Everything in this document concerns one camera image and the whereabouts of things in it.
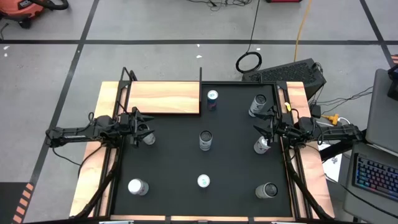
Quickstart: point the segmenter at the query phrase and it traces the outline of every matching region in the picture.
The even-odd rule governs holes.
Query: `soda can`
[[[260,199],[273,198],[278,194],[278,188],[273,183],[266,183],[256,188],[256,196]]]
[[[141,179],[132,179],[129,183],[129,191],[133,195],[140,195],[144,196],[146,193],[148,193],[149,190],[149,184]]]
[[[268,151],[268,149],[270,149],[271,147],[268,146],[268,140],[266,138],[264,138],[263,136],[261,136],[256,143],[254,143],[254,150],[256,153],[258,154],[264,154],[266,153],[266,151]]]
[[[206,174],[202,174],[198,177],[198,185],[201,188],[206,188],[210,184],[210,178]]]
[[[207,93],[207,109],[214,111],[217,108],[218,93],[216,90],[210,90]]]
[[[146,124],[140,124],[140,125],[138,126],[138,129],[139,129],[140,131],[144,131],[144,130],[149,130],[149,127],[148,127],[148,125],[146,125]],[[147,145],[150,146],[151,144],[155,143],[156,137],[155,137],[154,133],[150,133],[150,134],[148,134],[147,136],[145,136],[145,138],[143,139],[143,141],[144,141]]]
[[[202,131],[199,134],[199,148],[203,151],[208,151],[211,146],[213,135],[209,131]]]
[[[253,118],[255,117],[255,113],[259,113],[264,105],[266,104],[267,99],[264,95],[259,94],[256,97],[254,97],[253,102],[251,103],[251,106],[249,108],[249,115],[252,116]]]

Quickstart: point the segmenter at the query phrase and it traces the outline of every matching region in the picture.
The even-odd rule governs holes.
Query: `keyboard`
[[[356,153],[353,186],[398,201],[398,169]]]

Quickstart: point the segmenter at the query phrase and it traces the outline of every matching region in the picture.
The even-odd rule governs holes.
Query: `yellow plug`
[[[337,125],[338,114],[335,114],[334,116],[322,115],[322,117],[329,119],[329,121],[331,121],[332,125]]]

